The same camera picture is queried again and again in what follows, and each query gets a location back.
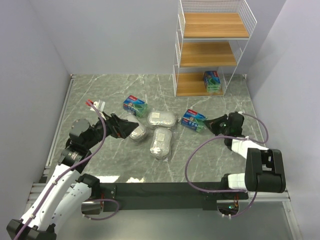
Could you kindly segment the blue green sponge pack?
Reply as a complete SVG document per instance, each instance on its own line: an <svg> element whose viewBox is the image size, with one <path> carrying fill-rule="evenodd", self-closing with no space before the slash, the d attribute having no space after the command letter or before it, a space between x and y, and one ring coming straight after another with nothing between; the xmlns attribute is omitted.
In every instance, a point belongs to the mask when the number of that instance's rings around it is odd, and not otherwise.
<svg viewBox="0 0 320 240"><path fill-rule="evenodd" d="M181 125L196 132L201 132L205 127L204 121L206 120L206 116L188 109L181 118Z"/></svg>
<svg viewBox="0 0 320 240"><path fill-rule="evenodd" d="M216 70L205 71L203 74L203 81L207 92L217 93L221 90L221 81Z"/></svg>
<svg viewBox="0 0 320 240"><path fill-rule="evenodd" d="M145 115L147 108L148 104L146 102L133 95L129 95L123 102L123 109L139 118Z"/></svg>

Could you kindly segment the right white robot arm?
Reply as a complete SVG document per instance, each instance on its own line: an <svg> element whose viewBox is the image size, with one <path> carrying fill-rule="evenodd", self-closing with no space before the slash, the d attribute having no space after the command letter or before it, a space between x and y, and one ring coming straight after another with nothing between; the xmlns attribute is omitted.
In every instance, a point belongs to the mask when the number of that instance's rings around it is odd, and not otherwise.
<svg viewBox="0 0 320 240"><path fill-rule="evenodd" d="M224 144L245 159L244 173L226 174L222 180L232 191L283 193L286 178L282 152L264 147L264 141L243 135L247 113L235 111L204 121L205 126L218 137L225 136Z"/></svg>

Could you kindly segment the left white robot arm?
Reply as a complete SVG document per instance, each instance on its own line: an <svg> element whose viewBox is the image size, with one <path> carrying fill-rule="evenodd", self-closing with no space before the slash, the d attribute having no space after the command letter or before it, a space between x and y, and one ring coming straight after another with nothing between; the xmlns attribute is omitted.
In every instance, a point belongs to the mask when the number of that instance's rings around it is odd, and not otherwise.
<svg viewBox="0 0 320 240"><path fill-rule="evenodd" d="M86 119L73 122L65 149L39 197L20 219L8 223L6 230L12 240L55 240L83 202L103 203L100 179L83 173L93 156L90 149L102 146L108 136L127 138L139 124L114 113L103 112L101 117L94 125Z"/></svg>

